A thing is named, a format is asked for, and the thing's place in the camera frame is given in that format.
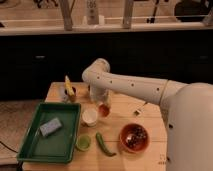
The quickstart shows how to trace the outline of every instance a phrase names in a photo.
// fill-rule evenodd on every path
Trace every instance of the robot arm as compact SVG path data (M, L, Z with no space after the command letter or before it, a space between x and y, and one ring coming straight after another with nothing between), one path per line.
M83 81L91 86L90 94L96 94L98 98L110 89L168 109L171 97L186 85L167 79L116 75L109 71L109 63L99 58L83 72Z

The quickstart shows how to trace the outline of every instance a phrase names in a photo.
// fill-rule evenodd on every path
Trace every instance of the food in bowl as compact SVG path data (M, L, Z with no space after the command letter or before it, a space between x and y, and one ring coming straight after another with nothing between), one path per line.
M123 149L130 153L144 151L149 145L149 135L146 129L137 123L125 125L119 135Z

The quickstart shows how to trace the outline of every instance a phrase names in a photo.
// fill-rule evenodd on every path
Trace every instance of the white bowl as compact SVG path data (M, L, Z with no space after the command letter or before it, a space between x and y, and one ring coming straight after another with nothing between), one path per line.
M82 120L88 126L95 126L98 121L98 112L94 108L85 109L82 113Z

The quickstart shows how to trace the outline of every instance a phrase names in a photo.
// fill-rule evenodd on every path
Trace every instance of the chili pepper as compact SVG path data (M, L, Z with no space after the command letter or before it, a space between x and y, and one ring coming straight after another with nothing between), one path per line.
M116 153L113 153L113 152L110 152L108 150L108 148L106 147L105 143L104 143L104 140L103 140L103 137L101 135L101 133L97 132L96 133L96 140L98 141L98 144L101 148L101 150L109 157L112 157L114 155L116 155Z

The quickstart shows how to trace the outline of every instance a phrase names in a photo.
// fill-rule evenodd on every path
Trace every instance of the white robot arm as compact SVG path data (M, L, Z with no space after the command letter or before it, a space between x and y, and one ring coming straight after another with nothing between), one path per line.
M213 170L213 86L111 74L97 59L82 74L94 97L106 89L143 99L169 111L167 171Z

